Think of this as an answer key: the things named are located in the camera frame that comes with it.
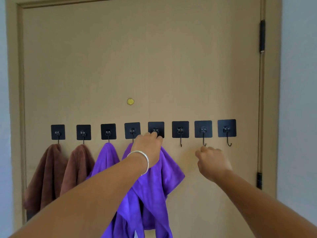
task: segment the door hinge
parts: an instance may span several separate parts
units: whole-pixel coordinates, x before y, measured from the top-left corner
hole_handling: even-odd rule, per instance
[[[265,19],[260,22],[260,53],[265,51]]]
[[[256,187],[262,190],[262,173],[256,173]]]

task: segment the door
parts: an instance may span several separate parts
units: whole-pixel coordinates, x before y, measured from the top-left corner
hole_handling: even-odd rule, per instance
[[[115,123],[122,157],[124,124],[164,121],[163,147],[186,175],[167,199],[174,237],[252,237],[242,216],[200,175],[196,120],[212,120],[208,146],[255,185],[258,155],[260,0],[106,0],[23,11],[26,178],[29,184],[64,124],[69,157],[85,141],[96,159],[100,125]],[[133,105],[127,99],[134,100]],[[237,136],[218,137],[217,121],[236,119]],[[189,138],[172,138],[172,121],[189,121]],[[153,231],[147,237],[155,237]]]

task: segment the yellow sticker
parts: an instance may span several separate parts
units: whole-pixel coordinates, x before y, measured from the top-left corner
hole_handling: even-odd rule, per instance
[[[129,98],[129,99],[128,99],[128,104],[129,104],[129,105],[134,104],[134,100],[133,100],[133,99],[131,99],[131,98]]]

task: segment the silver bangle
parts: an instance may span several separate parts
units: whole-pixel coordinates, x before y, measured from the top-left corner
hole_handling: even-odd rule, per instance
[[[142,175],[145,175],[148,172],[148,170],[149,170],[149,165],[150,165],[149,158],[147,157],[147,155],[145,153],[143,153],[142,151],[139,151],[139,150],[136,150],[136,151],[133,151],[133,152],[129,153],[128,156],[130,154],[132,154],[132,153],[140,153],[141,155],[143,155],[145,157],[145,159],[147,161],[147,168],[146,168],[146,172],[144,174],[142,174]]]

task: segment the door frame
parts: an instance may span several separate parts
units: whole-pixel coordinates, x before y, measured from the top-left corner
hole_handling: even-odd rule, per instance
[[[22,11],[92,1],[102,0],[6,0],[15,230],[26,220],[22,207],[26,188]],[[266,20],[266,47],[260,54],[258,168],[263,173],[263,190],[273,197],[276,197],[277,181],[281,17],[282,0],[261,0],[261,19]]]

